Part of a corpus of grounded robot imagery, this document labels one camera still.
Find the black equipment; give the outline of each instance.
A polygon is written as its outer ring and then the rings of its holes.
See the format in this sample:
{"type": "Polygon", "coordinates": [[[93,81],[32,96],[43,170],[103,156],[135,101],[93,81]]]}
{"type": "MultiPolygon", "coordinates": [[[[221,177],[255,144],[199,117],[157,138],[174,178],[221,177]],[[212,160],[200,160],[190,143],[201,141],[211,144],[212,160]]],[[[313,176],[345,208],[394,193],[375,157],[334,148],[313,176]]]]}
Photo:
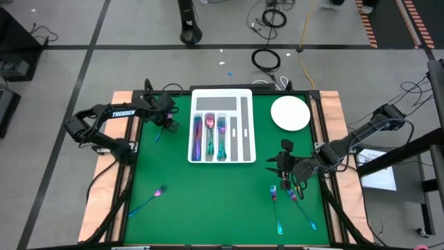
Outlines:
{"type": "Polygon", "coordinates": [[[0,138],[5,138],[9,123],[19,105],[20,96],[9,89],[0,89],[0,138]]]}
{"type": "Polygon", "coordinates": [[[7,81],[31,81],[42,46],[5,9],[0,8],[0,77],[7,81]]]}
{"type": "Polygon", "coordinates": [[[202,39],[202,31],[197,26],[192,0],[178,0],[182,32],[180,41],[185,44],[196,44],[202,39]]]}
{"type": "Polygon", "coordinates": [[[318,172],[328,173],[336,171],[342,160],[350,150],[360,142],[378,131],[396,131],[405,123],[405,116],[394,105],[383,105],[373,112],[371,120],[344,137],[342,140],[334,140],[315,149],[310,158],[291,156],[293,143],[282,140],[281,147],[284,151],[267,162],[277,162],[277,169],[268,168],[275,172],[281,180],[280,187],[284,190],[291,188],[291,182],[295,186],[306,182],[318,172]]]}
{"type": "Polygon", "coordinates": [[[174,107],[175,101],[168,92],[163,92],[156,100],[149,92],[133,99],[132,103],[95,105],[88,110],[82,110],[65,122],[68,134],[80,144],[93,143],[110,150],[116,161],[123,165],[131,165],[135,161],[135,152],[125,139],[113,139],[99,129],[107,119],[138,116],[144,122],[153,122],[166,130],[175,133],[179,123],[169,118],[169,114],[179,111],[174,107]],[[92,126],[85,118],[95,119],[92,126]]]}

